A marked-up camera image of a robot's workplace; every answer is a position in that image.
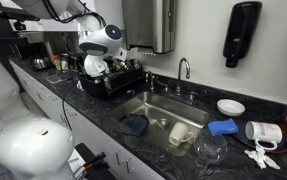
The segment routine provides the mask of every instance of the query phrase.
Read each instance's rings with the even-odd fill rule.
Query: wall
[[[263,8],[248,56],[225,67],[223,44],[231,9],[239,0],[177,0],[174,52],[156,57],[129,53],[146,70],[177,78],[185,57],[188,81],[287,104],[287,1],[261,0]]]

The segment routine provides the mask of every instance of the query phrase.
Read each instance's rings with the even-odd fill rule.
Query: sink drain
[[[167,130],[167,129],[170,129],[172,125],[169,120],[163,118],[163,119],[157,120],[155,123],[155,126],[162,130]]]

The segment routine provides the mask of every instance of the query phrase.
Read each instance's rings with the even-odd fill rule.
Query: sink basin
[[[128,114],[141,114],[148,118],[149,127],[143,138],[164,148],[175,156],[183,156],[193,145],[194,139],[208,122],[209,114],[200,109],[150,93],[143,92],[109,112],[112,119],[120,120]],[[185,124],[194,137],[178,147],[169,143],[175,123]]]

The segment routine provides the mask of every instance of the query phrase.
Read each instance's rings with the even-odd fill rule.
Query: glass
[[[212,136],[208,129],[203,129],[194,142],[194,149],[197,154],[196,165],[198,167],[209,164],[218,164],[227,153],[227,143],[223,135]]]

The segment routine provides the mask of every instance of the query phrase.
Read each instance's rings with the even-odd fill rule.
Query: dish
[[[135,135],[143,134],[149,126],[149,120],[140,114],[129,114],[120,119],[120,122],[129,127]]]
[[[217,102],[219,111],[227,116],[239,116],[245,111],[245,107],[234,100],[221,99]]]
[[[235,124],[239,127],[239,131],[235,134],[233,134],[238,140],[240,140],[241,142],[243,142],[244,144],[252,147],[255,149],[255,143],[253,140],[249,140],[246,137],[246,133],[245,133],[245,126],[246,123],[248,122],[247,120],[234,120]],[[264,143],[264,142],[260,142],[260,144],[262,146],[265,147],[273,147],[273,145],[271,143]],[[266,152],[270,152],[270,153],[284,153],[287,151],[287,137],[283,134],[282,136],[282,140],[281,142],[277,145],[277,148],[273,151],[268,151],[266,150]]]

